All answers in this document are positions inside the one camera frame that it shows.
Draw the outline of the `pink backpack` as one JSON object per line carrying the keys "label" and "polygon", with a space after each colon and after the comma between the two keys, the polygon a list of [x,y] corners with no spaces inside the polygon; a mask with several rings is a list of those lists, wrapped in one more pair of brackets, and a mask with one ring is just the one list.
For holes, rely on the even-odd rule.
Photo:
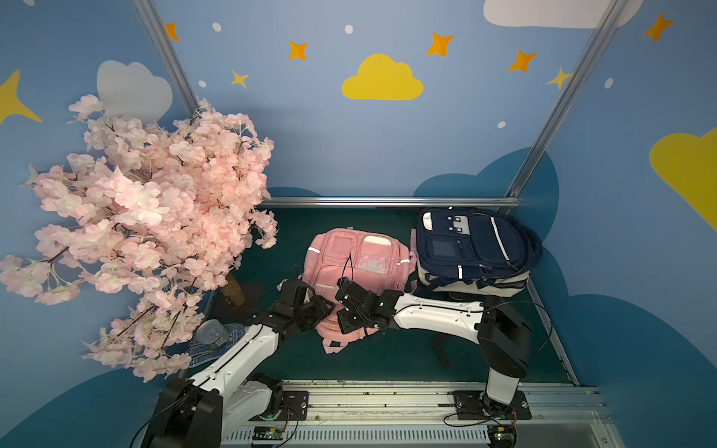
{"label": "pink backpack", "polygon": [[341,332],[337,313],[343,305],[335,298],[341,278],[381,294],[386,289],[403,290],[415,269],[414,251],[388,235],[352,228],[317,235],[306,252],[302,280],[335,305],[332,313],[317,324],[324,351],[339,353],[350,343],[378,332],[363,328],[348,334]]}

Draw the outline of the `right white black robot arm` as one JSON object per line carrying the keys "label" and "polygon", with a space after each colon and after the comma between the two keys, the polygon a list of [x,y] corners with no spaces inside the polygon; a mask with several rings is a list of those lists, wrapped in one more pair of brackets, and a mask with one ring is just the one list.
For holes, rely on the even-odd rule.
{"label": "right white black robot arm", "polygon": [[343,334],[355,330],[429,330],[476,343],[489,367],[485,406],[508,406],[528,375],[532,328],[503,298],[447,302],[385,290],[377,295],[347,277],[337,282],[336,300]]}

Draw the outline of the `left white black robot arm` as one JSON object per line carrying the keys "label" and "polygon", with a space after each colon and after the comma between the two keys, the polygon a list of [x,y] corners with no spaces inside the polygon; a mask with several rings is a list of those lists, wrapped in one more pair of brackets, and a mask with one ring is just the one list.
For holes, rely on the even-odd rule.
{"label": "left white black robot arm", "polygon": [[224,355],[162,391],[142,447],[219,447],[227,433],[261,414],[276,414],[281,382],[253,374],[285,341],[312,330],[335,304],[302,280],[286,281],[278,300],[259,313]]}

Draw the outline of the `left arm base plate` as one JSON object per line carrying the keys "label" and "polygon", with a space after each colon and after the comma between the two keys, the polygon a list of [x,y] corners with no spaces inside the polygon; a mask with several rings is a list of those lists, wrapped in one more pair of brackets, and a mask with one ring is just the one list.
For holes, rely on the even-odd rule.
{"label": "left arm base plate", "polygon": [[272,397],[266,411],[250,422],[305,421],[310,394],[308,391],[284,391],[282,397]]}

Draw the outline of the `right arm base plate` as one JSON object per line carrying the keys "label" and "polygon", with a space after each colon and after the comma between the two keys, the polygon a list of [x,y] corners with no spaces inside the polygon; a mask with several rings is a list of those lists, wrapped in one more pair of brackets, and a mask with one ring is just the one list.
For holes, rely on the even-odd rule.
{"label": "right arm base plate", "polygon": [[528,400],[517,390],[509,404],[491,401],[484,390],[458,390],[452,393],[459,420],[532,420]]}

